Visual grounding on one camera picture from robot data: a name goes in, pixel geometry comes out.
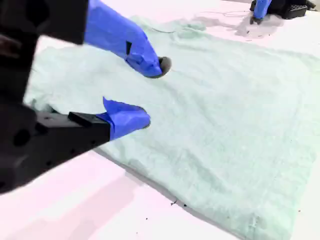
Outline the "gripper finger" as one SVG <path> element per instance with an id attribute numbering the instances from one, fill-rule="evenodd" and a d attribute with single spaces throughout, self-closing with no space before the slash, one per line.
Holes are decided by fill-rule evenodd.
<path id="1" fill-rule="evenodd" d="M 261 24 L 267 15 L 271 2 L 272 0 L 253 0 L 251 2 L 250 10 L 252 11 L 252 16 L 249 21 L 250 24 Z"/>
<path id="2" fill-rule="evenodd" d="M 104 112 L 37 112 L 29 170 L 41 175 L 107 142 L 147 128 L 151 117 L 140 106 L 103 100 Z"/>
<path id="3" fill-rule="evenodd" d="M 101 0 L 51 0 L 51 37 L 110 51 L 147 78 L 160 78 L 171 59 L 160 57 L 145 32 Z"/>

